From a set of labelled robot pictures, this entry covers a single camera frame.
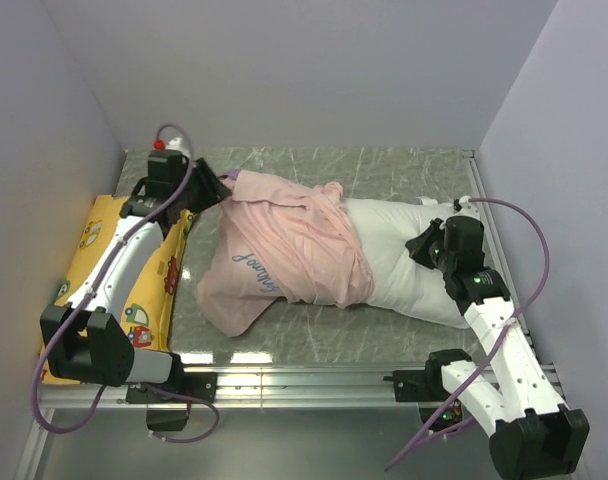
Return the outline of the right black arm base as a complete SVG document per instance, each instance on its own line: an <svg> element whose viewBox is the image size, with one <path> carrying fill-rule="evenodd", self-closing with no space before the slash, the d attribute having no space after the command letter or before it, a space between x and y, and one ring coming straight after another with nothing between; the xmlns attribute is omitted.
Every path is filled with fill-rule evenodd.
<svg viewBox="0 0 608 480"><path fill-rule="evenodd" d="M446 400L449 393L442 387L433 388L424 370L394 370L383 377L393 385L397 403L436 403L436 407L420 407L420 419L425 423L433 412ZM452 402L429 427L430 432L438 432L458 425L463 420L463 410L459 401Z"/></svg>

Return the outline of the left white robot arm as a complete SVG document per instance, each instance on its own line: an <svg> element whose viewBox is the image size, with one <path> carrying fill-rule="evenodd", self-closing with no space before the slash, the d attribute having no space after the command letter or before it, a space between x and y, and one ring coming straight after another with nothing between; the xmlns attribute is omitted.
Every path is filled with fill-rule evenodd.
<svg viewBox="0 0 608 480"><path fill-rule="evenodd" d="M208 163L153 150L148 173L124 199L104 252L78 289L40 316L39 371L105 386L149 382L163 402L179 399L185 377L175 354L140 348L120 319L146 263L184 213L198 215L230 196Z"/></svg>

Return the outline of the white pillow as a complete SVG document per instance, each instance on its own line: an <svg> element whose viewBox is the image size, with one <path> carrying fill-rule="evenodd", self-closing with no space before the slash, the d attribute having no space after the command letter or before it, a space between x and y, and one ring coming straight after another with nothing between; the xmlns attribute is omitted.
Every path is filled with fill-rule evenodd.
<svg viewBox="0 0 608 480"><path fill-rule="evenodd" d="M412 260L406 248L431 221L456 215L451 203L346 198L343 204L373 275L368 306L459 330L469 327L447 295L442 274Z"/></svg>

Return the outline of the pink purple Elsa pillowcase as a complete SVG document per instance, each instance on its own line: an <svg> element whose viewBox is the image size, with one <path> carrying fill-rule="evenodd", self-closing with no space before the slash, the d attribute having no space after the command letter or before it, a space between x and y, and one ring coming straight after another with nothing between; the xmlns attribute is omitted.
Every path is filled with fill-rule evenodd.
<svg viewBox="0 0 608 480"><path fill-rule="evenodd" d="M308 187L249 170L222 176L219 239L197 286L202 314L228 337L277 299L322 306L365 302L375 281L337 182Z"/></svg>

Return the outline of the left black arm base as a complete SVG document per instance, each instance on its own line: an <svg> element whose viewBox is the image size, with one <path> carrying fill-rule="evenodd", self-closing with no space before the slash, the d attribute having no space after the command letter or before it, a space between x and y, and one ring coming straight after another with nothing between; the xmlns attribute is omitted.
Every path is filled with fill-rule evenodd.
<svg viewBox="0 0 608 480"><path fill-rule="evenodd" d="M145 421L151 437L170 444L190 444L208 438L220 424L221 414L214 405L217 386L215 372L187 373L179 383L132 385L125 402L146 407ZM212 424L197 436L176 437L188 426L193 408L199 406L213 414Z"/></svg>

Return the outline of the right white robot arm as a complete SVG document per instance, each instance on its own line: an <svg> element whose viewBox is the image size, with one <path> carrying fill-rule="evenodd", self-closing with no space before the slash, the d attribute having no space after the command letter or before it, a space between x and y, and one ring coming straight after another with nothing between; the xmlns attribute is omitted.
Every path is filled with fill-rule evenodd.
<svg viewBox="0 0 608 480"><path fill-rule="evenodd" d="M501 478L571 474L588 438L588 419L568 407L538 363L503 278L485 264L483 240L479 220L452 216L432 220L406 244L416 263L441 272L446 293L486 354L481 365L463 351L431 354L426 391L465 407L487 434Z"/></svg>

